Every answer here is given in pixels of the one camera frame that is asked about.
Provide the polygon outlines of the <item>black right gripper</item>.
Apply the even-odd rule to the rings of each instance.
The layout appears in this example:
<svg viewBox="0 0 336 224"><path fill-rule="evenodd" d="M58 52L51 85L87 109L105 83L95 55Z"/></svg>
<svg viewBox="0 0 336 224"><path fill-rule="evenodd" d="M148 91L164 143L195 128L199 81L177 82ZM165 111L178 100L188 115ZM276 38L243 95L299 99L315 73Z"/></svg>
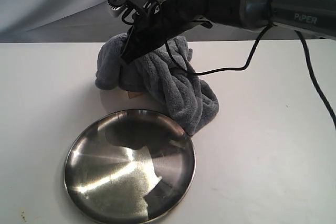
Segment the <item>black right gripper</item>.
<svg viewBox="0 0 336 224"><path fill-rule="evenodd" d="M149 15L149 25L131 28L122 49L120 62L129 65L136 59L160 48L181 33L202 25L212 28L204 18L208 0L163 0L156 5L158 11Z"/></svg>

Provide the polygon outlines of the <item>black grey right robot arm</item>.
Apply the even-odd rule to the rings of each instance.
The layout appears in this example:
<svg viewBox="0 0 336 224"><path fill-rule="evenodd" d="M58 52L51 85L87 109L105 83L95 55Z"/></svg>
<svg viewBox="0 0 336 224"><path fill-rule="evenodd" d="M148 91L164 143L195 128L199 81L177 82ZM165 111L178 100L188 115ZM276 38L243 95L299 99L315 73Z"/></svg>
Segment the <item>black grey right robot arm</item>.
<svg viewBox="0 0 336 224"><path fill-rule="evenodd" d="M121 61L130 64L197 25L250 31L268 25L335 39L335 0L164 0L129 31Z"/></svg>

